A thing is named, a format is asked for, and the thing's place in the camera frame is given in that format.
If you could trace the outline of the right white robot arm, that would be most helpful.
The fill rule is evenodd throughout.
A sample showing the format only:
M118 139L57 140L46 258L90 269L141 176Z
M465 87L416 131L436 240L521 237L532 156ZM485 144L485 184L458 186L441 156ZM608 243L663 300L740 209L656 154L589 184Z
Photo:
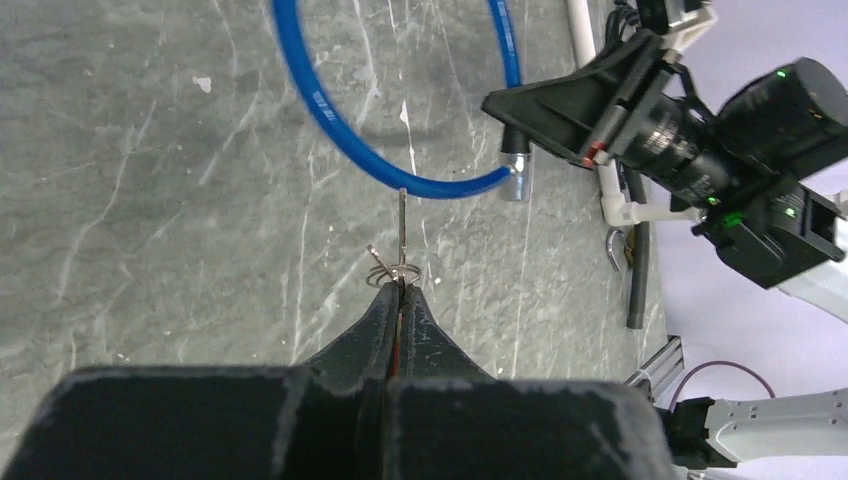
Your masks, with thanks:
M492 92L482 110L552 155L616 160L693 210L693 233L754 284L847 316L847 196L807 177L847 157L847 92L801 57L752 80L718 114L688 69L642 30L574 73Z

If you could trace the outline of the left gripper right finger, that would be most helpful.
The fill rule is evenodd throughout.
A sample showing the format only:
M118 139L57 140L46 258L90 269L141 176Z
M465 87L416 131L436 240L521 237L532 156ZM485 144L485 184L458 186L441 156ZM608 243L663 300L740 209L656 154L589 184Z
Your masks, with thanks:
M387 385L390 479L676 479L653 405L621 383L435 376L413 355L448 353L421 290Z

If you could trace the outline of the blue cable lock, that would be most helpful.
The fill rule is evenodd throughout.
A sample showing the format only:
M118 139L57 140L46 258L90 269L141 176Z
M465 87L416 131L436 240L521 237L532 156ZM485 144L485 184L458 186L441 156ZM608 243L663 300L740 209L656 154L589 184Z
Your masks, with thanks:
M428 199L532 190L529 143L479 113L521 82L504 1L275 1L271 15L307 112L381 183Z

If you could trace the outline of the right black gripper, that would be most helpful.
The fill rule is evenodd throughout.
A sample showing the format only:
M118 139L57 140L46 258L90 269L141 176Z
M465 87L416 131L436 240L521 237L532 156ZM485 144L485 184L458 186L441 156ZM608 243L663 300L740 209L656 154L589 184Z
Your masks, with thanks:
M574 165L619 162L677 211L740 210L761 194L761 173L721 144L690 70L647 30L565 77L493 91L481 110Z

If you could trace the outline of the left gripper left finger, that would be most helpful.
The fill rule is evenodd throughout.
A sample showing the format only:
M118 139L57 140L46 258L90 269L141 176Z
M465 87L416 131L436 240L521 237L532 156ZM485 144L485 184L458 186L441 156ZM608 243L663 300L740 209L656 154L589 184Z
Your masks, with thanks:
M293 366L96 366L44 397L7 479L319 479L356 473L380 417L401 290Z

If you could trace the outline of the small silver key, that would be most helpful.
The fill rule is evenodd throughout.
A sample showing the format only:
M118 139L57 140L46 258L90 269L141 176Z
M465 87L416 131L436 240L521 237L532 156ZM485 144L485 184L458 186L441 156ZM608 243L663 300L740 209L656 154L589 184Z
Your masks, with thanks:
M380 288L383 284L392 282L401 287L413 285L422 275L422 269L408 261L407 253L407 200L406 188L398 190L398 219L397 219L397 255L393 261L382 256L374 244L365 247L366 252L375 262L369 269L365 279L372 288Z

